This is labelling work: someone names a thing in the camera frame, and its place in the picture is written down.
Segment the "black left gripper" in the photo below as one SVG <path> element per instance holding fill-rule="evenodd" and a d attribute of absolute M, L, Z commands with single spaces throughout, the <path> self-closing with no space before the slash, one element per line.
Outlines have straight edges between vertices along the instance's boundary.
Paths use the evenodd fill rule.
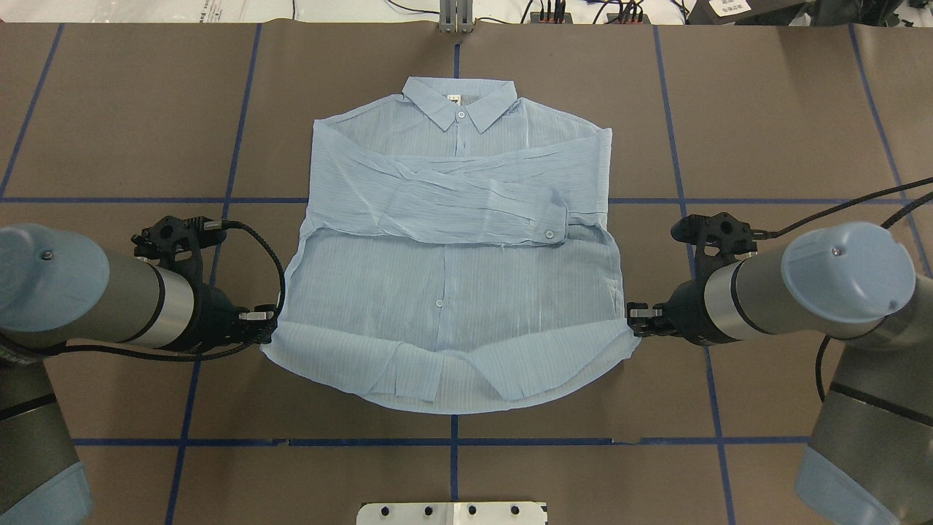
<path fill-rule="evenodd" d="M 199 285 L 196 299 L 197 311 L 186 339 L 190 344 L 187 354 L 206 354 L 244 343 L 271 343 L 276 325 L 253 322 L 272 322 L 276 312 L 234 305 L 221 290 L 208 284 Z"/>

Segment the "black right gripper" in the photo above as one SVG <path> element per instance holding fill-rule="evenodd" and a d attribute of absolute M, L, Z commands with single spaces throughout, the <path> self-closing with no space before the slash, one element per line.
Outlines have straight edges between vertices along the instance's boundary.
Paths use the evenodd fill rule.
<path fill-rule="evenodd" d="M 713 325 L 703 302 L 703 289 L 696 281 L 687 281 L 678 286 L 662 308 L 630 307 L 629 319 L 660 320 L 655 322 L 632 322 L 636 337 L 673 336 L 685 339 L 696 346 L 715 346 L 719 343 L 719 329 Z"/>

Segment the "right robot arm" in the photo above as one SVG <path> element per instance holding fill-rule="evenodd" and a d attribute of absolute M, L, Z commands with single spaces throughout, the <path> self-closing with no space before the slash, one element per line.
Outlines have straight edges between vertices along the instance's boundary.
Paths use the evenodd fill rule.
<path fill-rule="evenodd" d="M 671 229 L 696 246 L 696 275 L 666 302 L 627 303 L 639 337 L 698 346 L 814 331 L 843 343 L 795 492 L 836 524 L 932 518 L 932 284 L 889 230 L 847 222 L 776 252 L 730 214 Z"/>

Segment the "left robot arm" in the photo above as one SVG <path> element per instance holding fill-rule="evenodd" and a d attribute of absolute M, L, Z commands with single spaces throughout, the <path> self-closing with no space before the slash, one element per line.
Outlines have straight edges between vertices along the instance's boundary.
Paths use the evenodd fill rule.
<path fill-rule="evenodd" d="M 278 275 L 278 299 L 249 308 L 203 278 L 201 252 L 228 230 L 252 236 Z M 93 509 L 84 463 L 44 362 L 83 352 L 154 362 L 222 359 L 270 342 L 284 307 L 282 262 L 242 222 L 166 216 L 131 236 L 131 256 L 34 223 L 4 226 L 2 522 L 80 524 Z"/>

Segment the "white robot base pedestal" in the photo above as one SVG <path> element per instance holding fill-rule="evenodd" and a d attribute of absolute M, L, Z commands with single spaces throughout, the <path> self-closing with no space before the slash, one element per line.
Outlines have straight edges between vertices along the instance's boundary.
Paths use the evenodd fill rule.
<path fill-rule="evenodd" d="M 361 506 L 356 524 L 549 524 L 545 502 L 378 502 Z"/>

